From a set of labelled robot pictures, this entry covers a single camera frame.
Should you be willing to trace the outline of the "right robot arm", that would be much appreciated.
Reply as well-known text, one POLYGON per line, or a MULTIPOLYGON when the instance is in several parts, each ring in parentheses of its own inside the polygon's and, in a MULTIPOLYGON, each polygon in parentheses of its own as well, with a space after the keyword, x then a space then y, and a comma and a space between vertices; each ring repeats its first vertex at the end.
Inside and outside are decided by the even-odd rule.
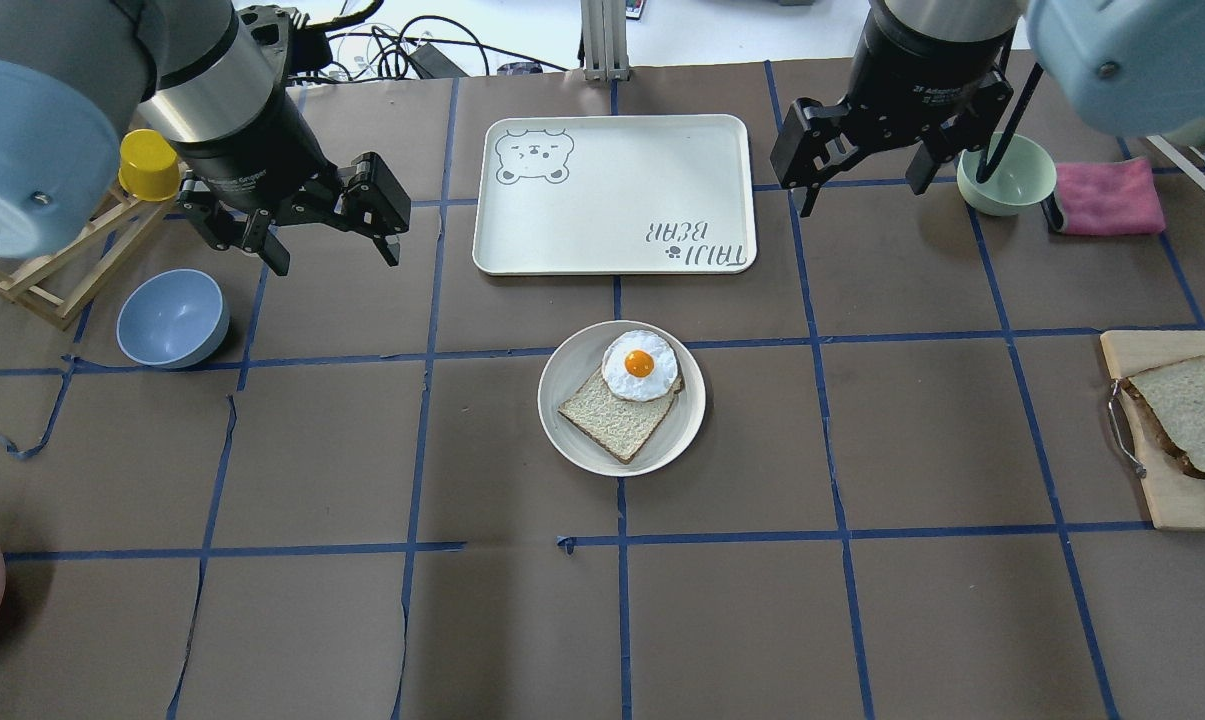
POLYGON ((844 99, 790 102, 768 160, 806 193, 803 217, 880 152, 916 152, 916 193, 963 157, 984 181, 1044 76, 1097 131, 1191 129, 1205 120, 1205 1, 872 1, 844 99))

